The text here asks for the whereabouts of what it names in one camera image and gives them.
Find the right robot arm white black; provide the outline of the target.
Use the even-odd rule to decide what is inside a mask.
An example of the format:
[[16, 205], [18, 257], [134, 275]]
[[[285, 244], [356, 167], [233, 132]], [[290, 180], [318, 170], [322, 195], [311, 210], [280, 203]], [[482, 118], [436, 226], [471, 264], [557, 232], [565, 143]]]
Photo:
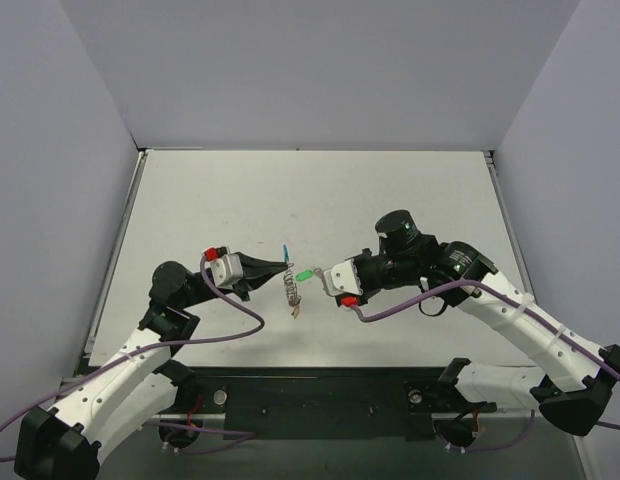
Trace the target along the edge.
[[379, 251], [347, 262], [340, 286], [360, 306], [382, 290], [417, 286], [491, 328], [532, 361], [530, 367], [481, 365], [456, 358], [438, 379], [439, 402], [537, 410], [574, 436], [590, 433], [620, 384], [620, 346], [601, 346], [557, 321], [517, 289], [473, 246], [422, 233], [407, 210], [377, 221]]

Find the large keyring blue handle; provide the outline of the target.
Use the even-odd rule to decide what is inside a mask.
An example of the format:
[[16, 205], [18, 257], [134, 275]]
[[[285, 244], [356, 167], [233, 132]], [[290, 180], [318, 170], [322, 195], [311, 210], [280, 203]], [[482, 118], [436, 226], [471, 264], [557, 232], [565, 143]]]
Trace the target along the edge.
[[286, 301], [291, 309], [292, 318], [297, 319], [300, 314], [302, 297], [299, 294], [297, 282], [292, 272], [292, 267], [294, 264], [291, 262], [289, 249], [286, 245], [283, 245], [283, 259], [287, 266], [287, 269], [283, 274], [283, 285]]

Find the green tag key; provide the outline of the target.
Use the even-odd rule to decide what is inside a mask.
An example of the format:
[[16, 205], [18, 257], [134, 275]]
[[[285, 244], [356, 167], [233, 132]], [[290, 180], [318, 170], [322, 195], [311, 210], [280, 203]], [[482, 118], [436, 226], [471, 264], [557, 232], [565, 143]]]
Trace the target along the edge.
[[295, 281], [298, 283], [309, 281], [311, 278], [322, 279], [324, 270], [320, 267], [307, 269], [295, 275]]

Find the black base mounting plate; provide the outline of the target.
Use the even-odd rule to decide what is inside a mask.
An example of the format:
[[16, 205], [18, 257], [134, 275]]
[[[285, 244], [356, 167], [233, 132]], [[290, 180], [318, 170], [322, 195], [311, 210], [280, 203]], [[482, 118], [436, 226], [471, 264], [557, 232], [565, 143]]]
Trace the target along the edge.
[[198, 367], [169, 415], [223, 418], [259, 440], [429, 440], [437, 417], [471, 424], [476, 406], [441, 367]]

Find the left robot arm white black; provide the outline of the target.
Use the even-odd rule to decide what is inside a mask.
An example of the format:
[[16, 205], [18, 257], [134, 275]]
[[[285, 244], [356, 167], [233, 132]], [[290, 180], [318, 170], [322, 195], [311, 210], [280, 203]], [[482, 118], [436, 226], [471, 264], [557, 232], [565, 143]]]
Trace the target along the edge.
[[119, 350], [51, 407], [25, 414], [15, 473], [23, 479], [94, 479], [107, 456], [155, 414], [190, 408], [195, 373], [174, 358], [199, 323], [188, 308], [214, 299], [240, 308], [287, 268], [285, 261], [225, 247], [207, 249], [197, 272], [176, 261], [160, 264], [148, 310]]

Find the aluminium rail frame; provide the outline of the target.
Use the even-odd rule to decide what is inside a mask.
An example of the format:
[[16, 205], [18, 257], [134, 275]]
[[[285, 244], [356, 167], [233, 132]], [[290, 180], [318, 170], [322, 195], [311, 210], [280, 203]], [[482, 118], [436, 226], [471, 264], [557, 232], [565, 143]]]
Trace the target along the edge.
[[[195, 267], [205, 248], [226, 244], [266, 259], [289, 248], [297, 270], [327, 267], [373, 245], [374, 222], [399, 208], [423, 231], [464, 240], [515, 284], [529, 283], [504, 188], [480, 151], [150, 150], [133, 164], [118, 208], [105, 275], [77, 343], [95, 364], [141, 318], [151, 272], [162, 261]], [[181, 358], [214, 367], [438, 366], [455, 356], [525, 363], [459, 312], [437, 320], [411, 308], [367, 325], [316, 281], [301, 295], [293, 319], [280, 280], [260, 289], [251, 307], [264, 317], [263, 330], [221, 301], [197, 307], [196, 344]]]

